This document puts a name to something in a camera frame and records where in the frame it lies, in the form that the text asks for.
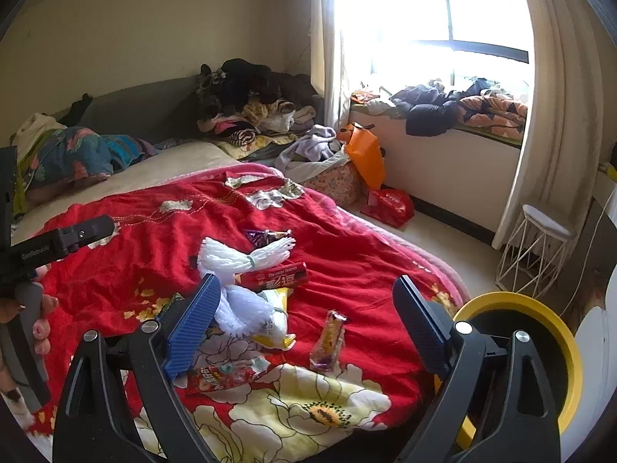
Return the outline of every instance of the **blue gripper pad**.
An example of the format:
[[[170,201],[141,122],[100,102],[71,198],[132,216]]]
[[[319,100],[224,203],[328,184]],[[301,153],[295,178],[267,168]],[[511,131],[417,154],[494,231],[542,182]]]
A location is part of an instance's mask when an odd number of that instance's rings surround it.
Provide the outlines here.
[[[192,299],[172,304],[170,311],[163,316],[161,320],[163,327],[166,324],[173,325],[172,330],[165,333],[167,347],[162,367],[170,381],[192,366],[197,347],[204,340],[206,329],[214,318],[220,299],[221,284],[218,278],[206,275],[199,283]]]
[[[450,373],[448,340],[453,320],[439,303],[425,300],[406,275],[394,282],[392,297],[424,367],[445,380]]]

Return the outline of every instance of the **white stool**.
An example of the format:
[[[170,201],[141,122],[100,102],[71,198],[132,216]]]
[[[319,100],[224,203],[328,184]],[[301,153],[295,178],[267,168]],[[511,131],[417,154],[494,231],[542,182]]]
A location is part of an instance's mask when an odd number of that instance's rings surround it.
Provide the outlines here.
[[[557,280],[566,246],[574,237],[575,229],[563,214],[546,204],[524,204],[518,225],[505,244],[495,283],[502,291],[527,290],[526,294],[541,297]]]

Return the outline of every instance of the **metal screw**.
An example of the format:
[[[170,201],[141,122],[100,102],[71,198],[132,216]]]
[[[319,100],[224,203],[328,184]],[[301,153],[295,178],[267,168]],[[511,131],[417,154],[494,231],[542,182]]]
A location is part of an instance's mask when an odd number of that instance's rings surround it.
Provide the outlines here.
[[[514,336],[522,343],[527,343],[530,340],[529,335],[525,331],[516,331]]]
[[[471,331],[473,331],[473,327],[471,326],[470,323],[468,322],[457,322],[454,325],[454,328],[460,333],[460,334],[471,334]]]
[[[158,329],[158,322],[156,320],[146,320],[141,324],[141,330],[146,334],[152,334],[156,329]]]
[[[84,333],[83,340],[87,343],[90,343],[91,341],[94,341],[98,337],[99,337],[98,332],[95,331],[94,329],[90,329],[89,331],[86,331]]]

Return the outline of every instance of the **red plastic bag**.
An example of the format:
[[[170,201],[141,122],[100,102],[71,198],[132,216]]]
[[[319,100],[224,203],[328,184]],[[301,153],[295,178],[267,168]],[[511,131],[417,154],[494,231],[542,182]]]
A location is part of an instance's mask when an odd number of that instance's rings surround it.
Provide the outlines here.
[[[394,228],[400,228],[415,213],[411,197],[400,189],[369,191],[368,202],[360,212]]]

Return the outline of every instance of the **red blanket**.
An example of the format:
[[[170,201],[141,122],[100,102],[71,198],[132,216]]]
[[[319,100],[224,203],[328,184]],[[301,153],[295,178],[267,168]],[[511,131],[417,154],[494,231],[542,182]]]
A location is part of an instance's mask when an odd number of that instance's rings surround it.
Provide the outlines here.
[[[62,383],[85,331],[95,328],[104,336],[132,332],[140,320],[157,314],[174,292],[189,294],[194,289],[199,273],[189,258],[198,253],[204,237],[250,252],[253,247],[243,228],[291,229],[297,244],[287,262],[306,263],[310,281],[289,299],[289,332],[297,335],[297,343],[284,353],[285,365],[227,397],[188,396],[178,389],[217,456],[245,461],[250,441],[258,446],[271,435],[273,447],[287,451],[279,459],[295,461],[353,428],[401,424],[421,401],[422,392],[431,391],[431,377],[397,316],[391,290],[394,280],[407,274],[427,299],[449,304],[443,275],[427,269],[430,264],[417,254],[405,255],[386,245],[360,223],[341,223],[333,202],[319,193],[275,176],[237,189],[230,187],[231,181],[226,186],[226,179],[237,176],[228,171],[191,177],[73,205],[47,223],[49,230],[108,214],[116,231],[54,264],[44,279],[47,292],[61,304],[50,319],[52,351],[46,357],[52,401],[36,417],[33,431],[53,431]],[[304,367],[328,309],[346,314],[350,322],[341,369],[324,378]],[[202,346],[202,363],[234,360],[256,348],[251,340],[215,334]],[[148,430],[131,378],[126,388],[133,414],[141,413],[140,428]],[[311,395],[312,402],[302,403]],[[258,426],[268,430],[267,436],[265,431],[246,436],[255,420],[261,420]],[[153,434],[144,435],[144,440],[148,437]],[[217,449],[221,437],[226,442]],[[243,444],[244,455],[234,453],[232,447]],[[255,451],[255,457],[263,456]]]

